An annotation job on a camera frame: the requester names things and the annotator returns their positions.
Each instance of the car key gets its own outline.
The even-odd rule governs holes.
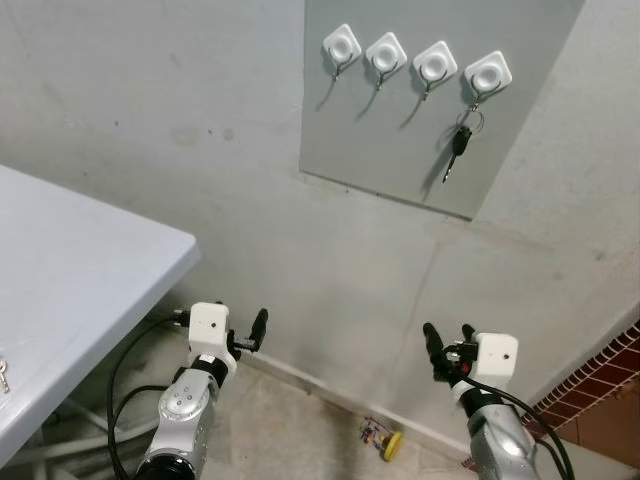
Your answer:
[[[471,134],[473,132],[466,125],[462,125],[456,134],[453,136],[453,142],[451,142],[451,160],[449,161],[449,165],[447,166],[447,171],[442,178],[442,183],[447,181],[449,174],[451,173],[451,169],[453,168],[453,164],[460,155],[464,153],[467,148],[467,144],[469,143],[469,139],[471,138]]]
[[[9,393],[9,384],[7,383],[7,378],[4,376],[4,372],[7,370],[7,362],[4,359],[0,358],[0,387],[4,393]]]

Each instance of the white table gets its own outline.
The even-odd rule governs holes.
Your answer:
[[[0,166],[0,468],[199,255],[191,235]]]

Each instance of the small toy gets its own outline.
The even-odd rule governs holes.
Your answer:
[[[402,433],[388,430],[372,417],[365,417],[360,425],[360,440],[365,445],[373,444],[385,462],[390,462],[396,456],[402,444],[402,438]]]

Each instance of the baseboard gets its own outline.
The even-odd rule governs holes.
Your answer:
[[[462,462],[470,454],[468,444],[452,440],[423,425],[396,415],[381,406],[366,404],[353,399],[344,392],[330,388],[325,382],[268,355],[260,353],[244,355],[242,361],[247,365],[262,370],[283,382],[298,387],[307,393],[320,397],[356,415],[362,417],[371,415],[377,420],[391,426],[391,428],[403,432],[408,439],[450,458]]]

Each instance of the black cable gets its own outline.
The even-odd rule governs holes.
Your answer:
[[[118,405],[118,408],[116,408],[116,411],[113,414],[113,427],[114,427],[114,429],[115,429],[116,424],[118,423],[118,418],[120,418],[120,414],[122,413],[122,410],[124,409],[124,407],[126,407],[127,403],[129,403],[129,401],[133,397],[135,397],[137,394],[142,393],[142,392],[164,392],[167,388],[169,388],[168,385],[143,385],[141,387],[134,388],[129,393],[127,393],[124,396],[124,398],[120,401],[120,404]]]
[[[553,440],[553,443],[558,449],[558,452],[560,452],[560,456],[562,457],[562,462],[564,463],[564,473],[566,475],[565,480],[575,480],[575,476],[573,473],[573,466],[571,465],[571,460],[569,459],[569,455],[567,454],[567,451],[565,450],[564,445],[562,445],[562,442],[560,441],[560,437],[558,437],[556,432],[553,431],[553,429],[549,426],[549,424],[544,420],[544,418],[542,418],[542,416],[538,412],[536,412],[533,408],[531,408],[529,405],[524,403],[519,398],[514,397],[513,395],[507,392],[504,392],[499,388],[490,387],[489,385],[485,385],[484,383],[477,382],[469,377],[463,377],[462,380],[467,382],[469,385],[473,385],[476,388],[485,390],[489,393],[493,393],[494,395],[498,395],[506,400],[509,400],[511,403],[514,403],[515,405],[523,409],[525,412],[527,412],[529,415],[531,415],[540,424],[540,426],[544,428],[544,430],[549,434],[549,436],[551,437],[551,440]]]
[[[115,420],[114,420],[114,412],[113,412],[113,390],[114,390],[114,385],[116,381],[116,374],[118,373],[118,369],[120,368],[120,365],[124,361],[124,358],[131,351],[134,345],[138,343],[140,339],[142,339],[142,337],[144,337],[147,333],[149,333],[151,330],[156,328],[158,325],[161,325],[166,322],[173,322],[173,321],[174,321],[173,318],[163,319],[159,322],[155,322],[147,326],[147,328],[145,328],[140,333],[138,333],[134,337],[134,339],[129,343],[129,345],[126,346],[126,348],[120,354],[120,357],[118,357],[118,360],[116,361],[115,365],[111,369],[111,374],[109,375],[109,382],[107,383],[107,426],[108,426],[107,440],[108,440],[108,446],[109,446],[109,456],[111,457],[111,464],[113,465],[113,472],[116,475],[116,480],[129,480],[129,475],[127,475],[127,472],[125,471],[124,467],[122,466],[122,463],[120,462],[120,458],[118,458],[118,451],[116,448]]]
[[[558,469],[558,472],[560,472],[560,477],[562,477],[562,480],[567,480],[567,473],[564,471],[562,461],[560,460],[560,457],[558,457],[558,453],[555,451],[555,449],[547,442],[539,438],[536,438],[536,443],[543,446],[549,451],[549,453],[551,454],[551,458],[553,458],[553,463],[556,464],[556,468]]]

